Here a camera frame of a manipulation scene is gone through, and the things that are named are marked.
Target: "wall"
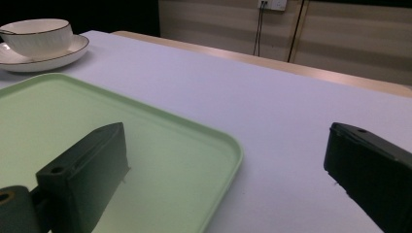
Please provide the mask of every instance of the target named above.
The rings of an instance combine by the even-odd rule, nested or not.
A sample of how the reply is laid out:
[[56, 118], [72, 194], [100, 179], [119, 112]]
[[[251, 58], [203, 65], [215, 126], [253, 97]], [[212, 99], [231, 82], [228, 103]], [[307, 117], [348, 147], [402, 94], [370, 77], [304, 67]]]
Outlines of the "wall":
[[309, 3], [292, 62], [412, 85], [412, 9]]
[[[298, 0], [283, 13], [265, 12], [260, 56], [285, 60], [292, 41]], [[253, 54], [258, 1], [159, 0], [160, 36], [167, 39]]]
[[[258, 1], [159, 0], [159, 19], [163, 38], [252, 54]], [[260, 56], [287, 61], [293, 49], [297, 64], [412, 85], [411, 22], [410, 8], [288, 0], [264, 14]]]

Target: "plastic tray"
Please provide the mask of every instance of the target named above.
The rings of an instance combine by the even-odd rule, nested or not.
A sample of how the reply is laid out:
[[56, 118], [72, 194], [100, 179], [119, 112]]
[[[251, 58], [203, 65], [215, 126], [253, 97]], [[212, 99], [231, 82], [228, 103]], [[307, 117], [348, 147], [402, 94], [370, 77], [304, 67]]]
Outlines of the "plastic tray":
[[131, 170], [93, 232], [203, 232], [240, 166], [239, 144], [63, 74], [0, 90], [0, 186], [35, 187], [35, 173], [49, 161], [118, 121]]

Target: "table surface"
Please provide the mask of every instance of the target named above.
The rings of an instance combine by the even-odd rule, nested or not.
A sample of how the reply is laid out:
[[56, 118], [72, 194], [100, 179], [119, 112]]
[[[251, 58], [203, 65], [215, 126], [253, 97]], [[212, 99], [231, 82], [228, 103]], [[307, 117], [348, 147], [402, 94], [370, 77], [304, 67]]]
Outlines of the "table surface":
[[353, 124], [412, 151], [409, 87], [129, 32], [83, 35], [80, 60], [0, 71], [0, 88], [64, 73], [236, 138], [245, 158], [207, 232], [381, 232], [324, 170], [328, 132]]

